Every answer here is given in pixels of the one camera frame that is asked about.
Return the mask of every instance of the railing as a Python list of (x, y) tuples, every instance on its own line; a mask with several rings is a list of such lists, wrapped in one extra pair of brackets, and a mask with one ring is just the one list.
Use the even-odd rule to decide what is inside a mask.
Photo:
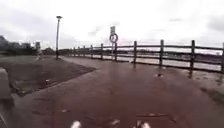
[[(147, 48), (157, 48), (159, 50), (148, 50)], [(188, 49), (190, 52), (177, 52), (177, 51), (165, 51), (165, 48), (173, 49)], [(196, 53), (195, 50), (213, 50), (219, 51), (222, 55), (213, 55), (213, 54), (203, 54)], [(85, 46), (83, 48), (78, 47), (77, 49), (72, 50), (72, 54), (77, 57), (90, 57), (92, 59), (102, 59), (102, 60), (113, 60), (113, 61), (123, 61), (118, 60), (118, 57), (129, 58), (129, 62), (136, 64), (149, 64), (157, 65), (159, 67), (172, 67), (172, 68), (181, 68), (189, 70), (189, 73), (192, 74), (194, 70), (196, 71), (206, 71), (206, 72), (215, 72), (215, 73), (224, 73), (224, 48), (212, 48), (212, 47), (202, 47), (196, 46), (195, 41), (192, 40), (191, 45), (189, 46), (180, 46), (180, 45), (164, 45), (164, 41), (160, 41), (160, 45), (137, 45), (137, 41), (134, 41), (132, 46), (117, 46), (115, 44), (113, 50), (112, 46), (103, 46), (93, 47), (92, 45), (89, 48)], [(158, 63), (146, 63), (138, 62), (137, 59), (156, 59)], [(167, 65), (164, 64), (164, 61), (175, 61), (175, 62), (185, 62), (189, 66), (177, 66), (177, 65)], [(208, 68), (198, 68), (195, 67), (195, 63), (209, 64), (220, 66), (219, 70), (208, 69)]]

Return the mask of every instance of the grass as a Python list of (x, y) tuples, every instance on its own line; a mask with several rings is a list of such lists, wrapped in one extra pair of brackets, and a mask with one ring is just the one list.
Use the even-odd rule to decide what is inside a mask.
[(7, 70), (12, 87), (20, 94), (53, 86), (57, 83), (94, 71), (94, 68), (45, 57), (2, 57), (0, 67)]

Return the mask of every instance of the circular sign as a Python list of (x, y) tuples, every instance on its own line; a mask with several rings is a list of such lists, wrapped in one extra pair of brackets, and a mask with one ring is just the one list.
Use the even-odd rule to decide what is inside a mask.
[(110, 35), (110, 41), (112, 43), (117, 43), (117, 41), (118, 41), (118, 35), (116, 33), (111, 34)]

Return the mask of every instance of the wet pavement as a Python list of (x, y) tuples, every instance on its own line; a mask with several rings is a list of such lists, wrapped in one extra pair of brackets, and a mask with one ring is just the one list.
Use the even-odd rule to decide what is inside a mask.
[(169, 115), (176, 123), (147, 118), (156, 128), (224, 127), (224, 109), (198, 89), (199, 83), (177, 70), (63, 59), (97, 70), (25, 97), (14, 95), (15, 107), (0, 106), (9, 128), (69, 128), (74, 120), (90, 127), (88, 119), (113, 118), (126, 128), (135, 124), (137, 115), (150, 113)]

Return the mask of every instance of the sign pole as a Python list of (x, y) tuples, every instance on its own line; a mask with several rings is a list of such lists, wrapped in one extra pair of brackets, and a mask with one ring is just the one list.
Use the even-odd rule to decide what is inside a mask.
[(115, 26), (110, 27), (110, 42), (112, 43), (111, 48), (111, 60), (113, 60), (113, 54), (114, 54), (114, 44), (118, 41), (118, 35), (115, 33)]

